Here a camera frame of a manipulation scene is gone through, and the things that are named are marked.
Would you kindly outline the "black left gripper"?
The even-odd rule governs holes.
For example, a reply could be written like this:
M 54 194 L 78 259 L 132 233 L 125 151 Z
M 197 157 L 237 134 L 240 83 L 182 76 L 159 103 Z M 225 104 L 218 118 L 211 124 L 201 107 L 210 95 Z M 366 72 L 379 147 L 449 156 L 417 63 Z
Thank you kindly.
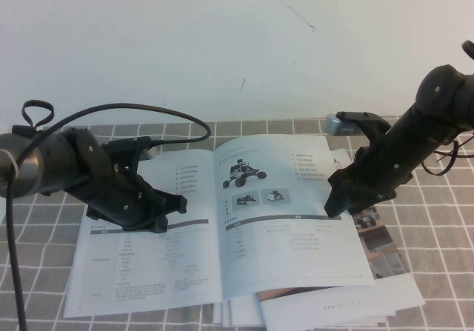
M 92 219 L 102 219 L 126 232 L 167 232 L 169 213 L 187 212 L 183 195 L 154 189 L 141 176 L 123 169 L 110 159 L 93 159 L 85 164 L 87 172 L 66 188 L 83 201 Z

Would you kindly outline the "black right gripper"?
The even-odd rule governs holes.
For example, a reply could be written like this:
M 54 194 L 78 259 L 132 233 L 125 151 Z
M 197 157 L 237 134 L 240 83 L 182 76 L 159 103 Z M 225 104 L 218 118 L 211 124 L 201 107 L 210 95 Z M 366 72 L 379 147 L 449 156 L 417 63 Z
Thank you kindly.
M 329 218 L 394 199 L 395 190 L 413 177 L 413 135 L 385 133 L 368 139 L 369 144 L 357 150 L 354 162 L 328 179 L 331 192 L 324 209 Z

